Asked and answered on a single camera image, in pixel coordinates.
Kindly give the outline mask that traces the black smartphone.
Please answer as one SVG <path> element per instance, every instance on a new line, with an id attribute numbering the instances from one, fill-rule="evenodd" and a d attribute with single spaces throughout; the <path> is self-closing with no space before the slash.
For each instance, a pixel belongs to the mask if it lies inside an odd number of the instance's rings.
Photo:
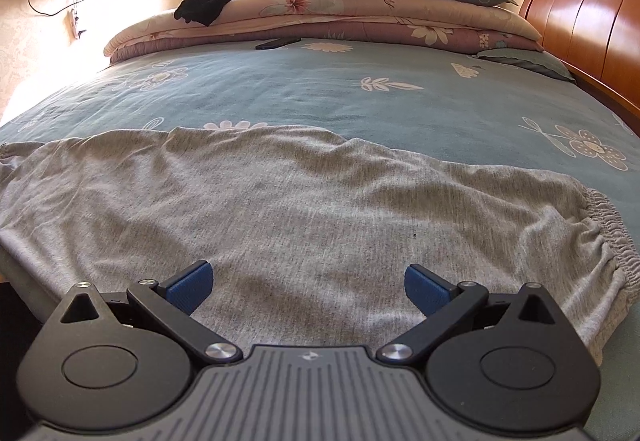
<path id="1" fill-rule="evenodd" d="M 301 41 L 302 41 L 301 38 L 296 38 L 296 37 L 277 38 L 277 39 L 259 43 L 258 45 L 255 46 L 255 49 L 259 51 L 275 50 L 275 49 L 284 48 L 287 45 L 291 45 Z"/>

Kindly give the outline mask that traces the pink floral folded quilt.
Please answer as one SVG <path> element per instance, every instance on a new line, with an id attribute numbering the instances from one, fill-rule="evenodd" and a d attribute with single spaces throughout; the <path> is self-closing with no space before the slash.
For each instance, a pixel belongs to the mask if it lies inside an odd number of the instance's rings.
<path id="1" fill-rule="evenodd" d="M 498 6 L 455 0 L 233 0 L 208 26 L 169 10 L 123 29 L 105 45 L 113 64 L 160 50 L 203 43 L 275 38 L 401 43 L 475 54 L 539 51 L 541 34 Z"/>

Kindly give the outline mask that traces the orange wooden headboard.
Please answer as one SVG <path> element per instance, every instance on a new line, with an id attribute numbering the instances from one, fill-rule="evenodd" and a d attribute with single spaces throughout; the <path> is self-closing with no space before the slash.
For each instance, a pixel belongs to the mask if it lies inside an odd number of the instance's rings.
<path id="1" fill-rule="evenodd" d="M 520 15 L 578 86 L 639 131 L 640 0 L 524 0 Z"/>

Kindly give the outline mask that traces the blue floral bed sheet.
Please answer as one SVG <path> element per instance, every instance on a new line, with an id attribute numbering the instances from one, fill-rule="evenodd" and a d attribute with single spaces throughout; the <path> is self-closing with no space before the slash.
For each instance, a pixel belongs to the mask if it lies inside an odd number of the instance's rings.
<path id="1" fill-rule="evenodd" d="M 547 170 L 603 194 L 639 254 L 639 140 L 576 84 L 457 53 L 308 39 L 259 51 L 200 45 L 126 60 L 55 93 L 1 129 L 1 148 L 112 131 L 322 129 L 457 164 Z M 1 271 L 16 261 L 1 246 Z M 46 319 L 60 299 L 9 279 Z M 597 357 L 599 440 L 639 435 L 639 298 Z"/>

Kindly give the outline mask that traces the grey sweatpants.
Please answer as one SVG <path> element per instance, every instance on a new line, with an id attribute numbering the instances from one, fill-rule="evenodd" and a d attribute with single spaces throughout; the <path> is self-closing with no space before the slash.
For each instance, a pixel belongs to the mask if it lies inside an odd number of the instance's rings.
<path id="1" fill-rule="evenodd" d="M 6 276 L 53 299 L 209 261 L 196 316 L 242 348 L 381 346 L 420 321 L 402 283 L 413 263 L 496 293 L 541 283 L 594 357 L 639 298 L 623 219 L 571 176 L 302 127 L 3 145 L 1 246 Z"/>

